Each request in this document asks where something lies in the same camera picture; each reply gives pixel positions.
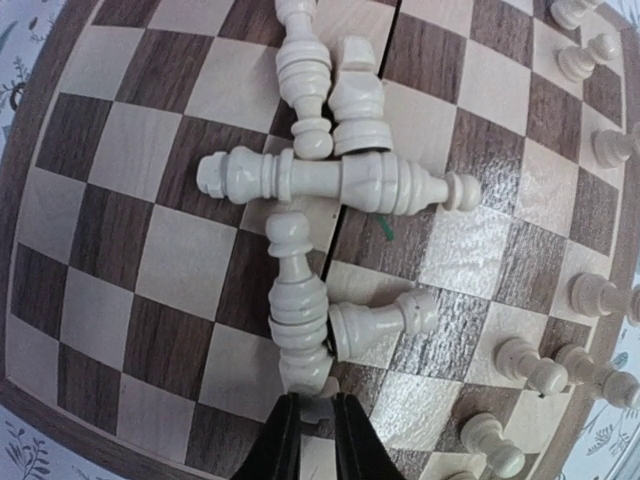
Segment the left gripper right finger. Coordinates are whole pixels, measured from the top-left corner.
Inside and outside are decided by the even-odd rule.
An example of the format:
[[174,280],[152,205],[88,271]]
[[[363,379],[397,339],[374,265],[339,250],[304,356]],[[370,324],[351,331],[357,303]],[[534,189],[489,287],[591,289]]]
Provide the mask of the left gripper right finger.
[[338,393],[333,408],[337,478],[399,479],[399,470],[357,397]]

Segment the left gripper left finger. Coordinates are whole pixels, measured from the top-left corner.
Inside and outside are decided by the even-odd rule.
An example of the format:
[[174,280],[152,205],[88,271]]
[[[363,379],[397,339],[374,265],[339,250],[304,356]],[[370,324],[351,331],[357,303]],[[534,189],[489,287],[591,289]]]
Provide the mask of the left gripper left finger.
[[281,395],[234,480],[300,478],[301,398]]

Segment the white pawn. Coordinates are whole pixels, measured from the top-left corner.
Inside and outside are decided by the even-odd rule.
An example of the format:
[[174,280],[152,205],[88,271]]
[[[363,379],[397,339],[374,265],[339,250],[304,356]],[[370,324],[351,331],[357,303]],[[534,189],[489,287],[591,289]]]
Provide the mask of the white pawn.
[[595,11],[603,3],[604,0],[555,0],[550,13],[560,27],[575,30],[588,12]]

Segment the white pawn placed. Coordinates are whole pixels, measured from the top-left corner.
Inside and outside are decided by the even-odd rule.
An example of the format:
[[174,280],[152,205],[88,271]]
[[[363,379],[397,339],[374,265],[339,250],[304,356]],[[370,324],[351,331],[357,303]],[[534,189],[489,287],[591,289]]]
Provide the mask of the white pawn placed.
[[639,380],[617,370],[611,363],[597,364],[577,344],[566,344],[554,360],[563,366],[572,385],[585,385],[594,399],[604,399],[616,408],[639,409]]
[[637,143],[638,136],[635,133],[597,131],[593,139],[596,162],[604,169],[618,168],[635,152]]
[[527,340],[514,337],[499,345],[495,351],[496,370],[510,380],[525,380],[541,395],[561,393],[569,384],[564,366],[551,358],[541,357]]
[[591,39],[586,47],[571,45],[562,49],[557,55],[557,63],[568,80],[579,83],[588,79],[597,65],[604,65],[620,54],[620,41],[603,33]]
[[469,453],[485,455],[487,467],[500,478],[516,476],[525,465],[524,452],[504,437],[502,424],[491,413],[470,418],[462,427],[460,440]]
[[620,289],[601,275],[581,273],[573,282],[569,300],[574,311],[594,318],[612,313],[629,313],[638,293],[637,289]]

